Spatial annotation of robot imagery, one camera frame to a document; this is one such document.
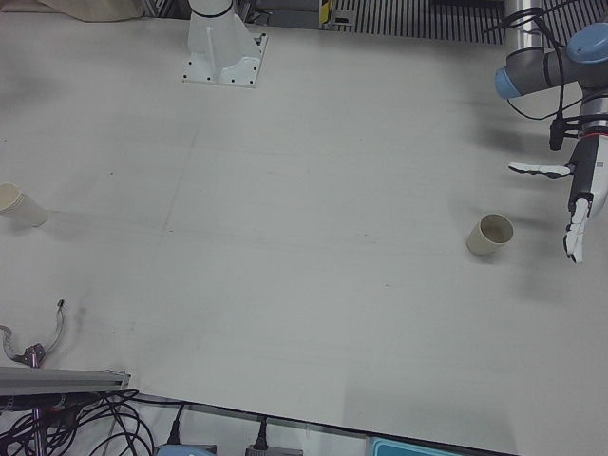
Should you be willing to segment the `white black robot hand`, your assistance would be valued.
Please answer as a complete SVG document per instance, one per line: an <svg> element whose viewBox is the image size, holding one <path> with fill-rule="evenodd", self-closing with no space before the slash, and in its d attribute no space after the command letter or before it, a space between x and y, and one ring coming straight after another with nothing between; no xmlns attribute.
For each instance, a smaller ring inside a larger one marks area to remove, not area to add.
<svg viewBox="0 0 608 456"><path fill-rule="evenodd" d="M592 133L578 140L570 161L564 165L511 162L508 169L549 179L571 177L568 199L570 221L563 238L564 252L574 263L583 262L583 239L589 218L607 201L607 135Z"/></svg>

